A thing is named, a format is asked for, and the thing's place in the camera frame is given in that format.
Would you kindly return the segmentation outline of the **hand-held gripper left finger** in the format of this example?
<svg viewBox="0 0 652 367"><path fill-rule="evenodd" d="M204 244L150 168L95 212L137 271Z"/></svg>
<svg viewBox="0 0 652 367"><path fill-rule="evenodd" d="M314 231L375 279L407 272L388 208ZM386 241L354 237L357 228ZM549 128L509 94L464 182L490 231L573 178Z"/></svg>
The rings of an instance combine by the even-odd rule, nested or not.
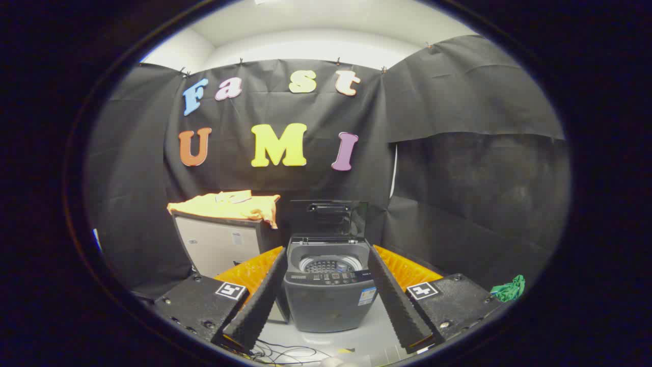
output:
<svg viewBox="0 0 652 367"><path fill-rule="evenodd" d="M195 273L153 302L153 311L179 330L222 348L254 348L287 270L282 246L218 277Z"/></svg>

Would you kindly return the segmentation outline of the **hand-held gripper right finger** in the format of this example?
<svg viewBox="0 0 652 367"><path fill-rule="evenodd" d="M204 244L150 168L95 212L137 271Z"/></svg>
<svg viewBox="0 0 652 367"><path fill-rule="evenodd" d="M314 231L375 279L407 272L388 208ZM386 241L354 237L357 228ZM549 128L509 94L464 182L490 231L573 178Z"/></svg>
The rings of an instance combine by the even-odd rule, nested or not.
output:
<svg viewBox="0 0 652 367"><path fill-rule="evenodd" d="M401 346L408 353L469 333L502 311L502 302L463 274L402 285L382 257L369 247L369 270Z"/></svg>

